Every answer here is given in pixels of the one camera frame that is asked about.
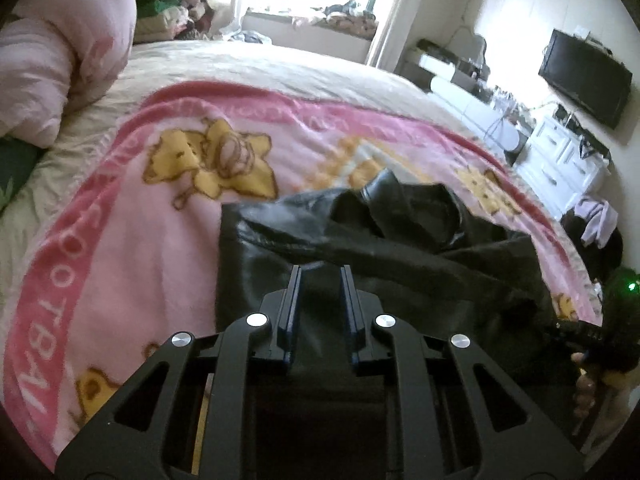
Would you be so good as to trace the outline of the person's right hand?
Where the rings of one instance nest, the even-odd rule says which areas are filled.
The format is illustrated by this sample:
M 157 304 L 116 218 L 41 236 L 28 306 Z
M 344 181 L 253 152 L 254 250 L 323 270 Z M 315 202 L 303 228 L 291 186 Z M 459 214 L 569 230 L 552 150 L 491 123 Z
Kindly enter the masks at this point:
M 578 366 L 580 376 L 576 382 L 574 395 L 574 416 L 584 420 L 598 404 L 598 396 L 604 396 L 610 391 L 620 391 L 627 385 L 627 376 L 620 372 L 606 372 L 598 376 L 593 370 L 587 370 L 584 364 L 586 355 L 575 352 L 570 359 Z

